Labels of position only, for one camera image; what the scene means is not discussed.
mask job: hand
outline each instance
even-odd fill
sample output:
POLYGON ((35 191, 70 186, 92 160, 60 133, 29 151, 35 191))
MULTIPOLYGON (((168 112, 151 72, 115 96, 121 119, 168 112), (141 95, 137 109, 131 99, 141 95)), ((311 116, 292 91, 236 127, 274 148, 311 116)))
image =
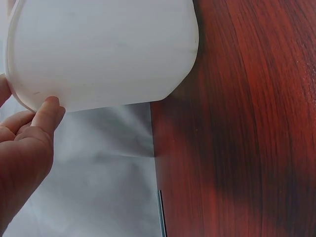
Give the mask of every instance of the hand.
MULTIPOLYGON (((11 96, 0 75, 0 107, 11 96)), ((0 236, 50 172, 54 131, 65 114, 56 97, 36 112, 19 112, 0 123, 0 236)))

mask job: white fabric backdrop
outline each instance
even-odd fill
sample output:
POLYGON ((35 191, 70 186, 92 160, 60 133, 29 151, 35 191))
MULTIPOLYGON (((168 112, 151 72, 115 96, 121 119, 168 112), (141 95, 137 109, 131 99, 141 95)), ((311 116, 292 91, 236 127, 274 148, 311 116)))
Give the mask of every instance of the white fabric backdrop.
MULTIPOLYGON (((0 121, 20 110, 11 97, 0 121)), ((151 131, 149 104, 67 113, 51 173, 4 237, 160 237, 151 131)))

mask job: table surface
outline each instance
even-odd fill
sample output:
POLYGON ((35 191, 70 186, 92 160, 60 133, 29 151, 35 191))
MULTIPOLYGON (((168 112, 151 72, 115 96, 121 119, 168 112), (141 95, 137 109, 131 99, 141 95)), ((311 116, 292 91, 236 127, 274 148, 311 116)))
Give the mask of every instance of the table surface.
POLYGON ((194 5, 196 64, 151 104, 168 237, 316 236, 316 1, 194 5))

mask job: finger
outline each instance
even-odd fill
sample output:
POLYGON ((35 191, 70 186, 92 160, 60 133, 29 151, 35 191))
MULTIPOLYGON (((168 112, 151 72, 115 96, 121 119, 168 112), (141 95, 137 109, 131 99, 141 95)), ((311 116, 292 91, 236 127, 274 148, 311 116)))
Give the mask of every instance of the finger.
POLYGON ((65 108, 59 106, 57 97, 48 97, 35 114, 31 126, 41 128, 51 138, 65 114, 65 108))
POLYGON ((19 129, 18 132, 16 133, 16 136, 19 135, 19 134, 21 134, 22 132, 24 132, 27 127, 31 126, 31 123, 32 123, 32 122, 29 122, 28 124, 26 124, 26 125, 20 127, 20 129, 19 129))
POLYGON ((7 127, 14 134, 16 134, 22 126, 32 121, 32 119, 34 118, 34 115, 35 114, 30 111, 18 112, 8 117, 4 122, 0 123, 0 126, 7 127))
POLYGON ((0 107, 7 101, 11 96, 11 90, 9 88, 8 82, 6 81, 5 75, 0 75, 0 107))
POLYGON ((13 141, 15 134, 7 127, 0 126, 0 143, 5 141, 13 141))

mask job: white plastic container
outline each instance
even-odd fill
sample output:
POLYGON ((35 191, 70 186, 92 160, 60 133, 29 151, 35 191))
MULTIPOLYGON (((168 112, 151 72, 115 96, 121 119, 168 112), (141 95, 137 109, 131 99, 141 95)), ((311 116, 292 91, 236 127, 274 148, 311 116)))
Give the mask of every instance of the white plastic container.
POLYGON ((54 95, 78 111, 165 98, 195 62, 198 25, 192 0, 17 0, 4 47, 22 105, 54 95))

